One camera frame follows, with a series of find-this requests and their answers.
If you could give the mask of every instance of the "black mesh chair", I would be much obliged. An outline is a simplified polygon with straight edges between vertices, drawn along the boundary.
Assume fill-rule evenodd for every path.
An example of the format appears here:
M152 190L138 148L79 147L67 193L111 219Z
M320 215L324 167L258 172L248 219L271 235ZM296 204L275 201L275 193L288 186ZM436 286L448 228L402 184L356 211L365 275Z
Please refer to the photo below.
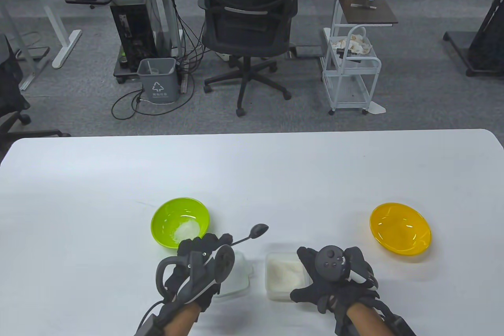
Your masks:
M22 79L23 71L14 57L6 36L0 33L0 117L12 113L4 123L0 124L0 160L16 140L42 136L70 136L59 130L9 132L17 120L23 125L31 122L27 114L21 114L21 111L30 107L19 91L19 83Z
M241 107L245 87L256 80L283 93L285 100L291 94L283 86L258 72L269 68L277 70L275 61L251 65L251 57L269 58L288 51L290 24L297 14L297 0L199 0L205 10L203 44L206 48L229 54L229 66L238 69L205 80L205 93L210 93L209 84L241 78L236 115L245 115Z

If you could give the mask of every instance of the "white powder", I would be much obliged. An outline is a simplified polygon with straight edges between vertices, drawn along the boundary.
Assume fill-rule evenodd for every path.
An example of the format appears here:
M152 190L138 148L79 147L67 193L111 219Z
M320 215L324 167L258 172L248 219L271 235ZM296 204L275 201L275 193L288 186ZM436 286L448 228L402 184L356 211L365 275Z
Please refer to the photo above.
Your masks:
M268 286L272 291L292 291L305 285L301 262L275 261L268 264Z
M178 226L177 230L173 233L173 240L175 243L180 243L185 239L194 239L200 234L200 225L197 221L191 219L185 221Z

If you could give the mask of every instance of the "black stand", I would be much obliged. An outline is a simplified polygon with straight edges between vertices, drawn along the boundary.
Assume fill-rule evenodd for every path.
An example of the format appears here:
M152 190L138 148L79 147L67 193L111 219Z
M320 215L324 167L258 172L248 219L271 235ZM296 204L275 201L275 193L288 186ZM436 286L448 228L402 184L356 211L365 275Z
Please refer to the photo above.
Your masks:
M466 76L503 76L504 72L502 70L477 69L471 64L468 59L468 51L475 36L476 32L445 32L443 41L449 41L462 59L462 62L467 67Z
M270 72L276 72L276 70L278 69L276 61L268 60L266 62L254 64L253 66L251 66L250 56L243 57L243 64L241 63L241 61L238 60L239 58L240 57L238 56L231 55L229 57L229 63L228 63L230 68L238 67L238 70L232 71L230 73L225 73L219 76L214 76L209 79L205 79L205 86L203 87L205 93L210 93L212 91L212 87L209 84L212 84L214 82L222 82L224 80L241 78L240 94L238 95L238 104L236 109L236 115L238 117L243 117L245 115L245 110L241 107L241 102L243 101L245 88L248 82L250 82L250 80L256 80L256 82L261 82L263 84L272 87L273 89L276 89L277 91L281 91L283 93L285 100L291 99L292 95L287 89L258 73L259 71L268 67L270 68Z
M504 0L493 0L477 32L446 32L462 62L466 76L504 76Z

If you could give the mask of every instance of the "wire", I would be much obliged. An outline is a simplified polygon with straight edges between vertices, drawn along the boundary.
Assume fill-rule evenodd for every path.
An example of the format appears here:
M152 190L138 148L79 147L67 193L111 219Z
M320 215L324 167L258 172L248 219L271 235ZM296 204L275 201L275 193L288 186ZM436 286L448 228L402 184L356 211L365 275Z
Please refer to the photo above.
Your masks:
M147 318L147 315L150 314L150 312L156 307L156 306L159 306L161 303L163 303L163 301L157 301L156 303L154 303L150 309L147 310L147 312L145 313L144 317L142 318L142 320L140 320L140 324L138 325L138 328L137 328L137 331L142 327L142 325L144 324L144 321L145 319Z
M188 73L187 74L192 82L193 82L193 89L191 91L191 95L189 96L189 98L187 100L185 100L185 102L183 102L182 104L178 105L177 107L173 108L173 109L170 109L168 111L163 111L162 113L156 113L156 114L152 114L152 113L144 113L143 111L140 111L138 110L138 107L139 107L139 104L140 102L150 102L148 100L144 100L143 98L141 98L141 95L144 93L144 89L137 89L136 91L131 91L131 92L128 92L126 93L125 95L122 95L121 97L119 97L115 102L114 104L112 105L112 108L110 109L110 113L112 114L112 117L114 117L115 119L119 120L119 121L125 121L125 120L128 120L128 119L131 119L135 116L135 114L142 114L142 115L146 115L146 116L153 116L153 117L156 117L156 116L160 116L160 115L164 115L164 114L168 114L168 113L171 113L172 111L175 111L177 109L180 109L182 106L184 106L185 104L187 104L194 96L194 91L195 91L195 87L196 87L196 82L194 80L194 77L191 73ZM133 93L135 93L135 95L133 96L133 98L131 99L131 103L130 103L130 106L131 106L131 109L133 110L133 113L131 113L131 115L127 116L127 117L118 117L115 113L114 113L114 108L116 107L116 105L123 99L123 98L126 98L128 97L129 95L132 95ZM167 105L171 105L173 104L170 103L170 104L156 104L156 105L164 105L164 106L167 106Z

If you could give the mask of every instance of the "trash bin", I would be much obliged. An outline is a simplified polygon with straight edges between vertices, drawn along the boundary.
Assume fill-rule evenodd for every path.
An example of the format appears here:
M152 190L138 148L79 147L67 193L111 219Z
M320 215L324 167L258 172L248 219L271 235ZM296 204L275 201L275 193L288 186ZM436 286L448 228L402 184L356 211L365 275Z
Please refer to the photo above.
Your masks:
M150 58L140 62L137 75L150 102L169 104L180 96L176 61L173 58Z

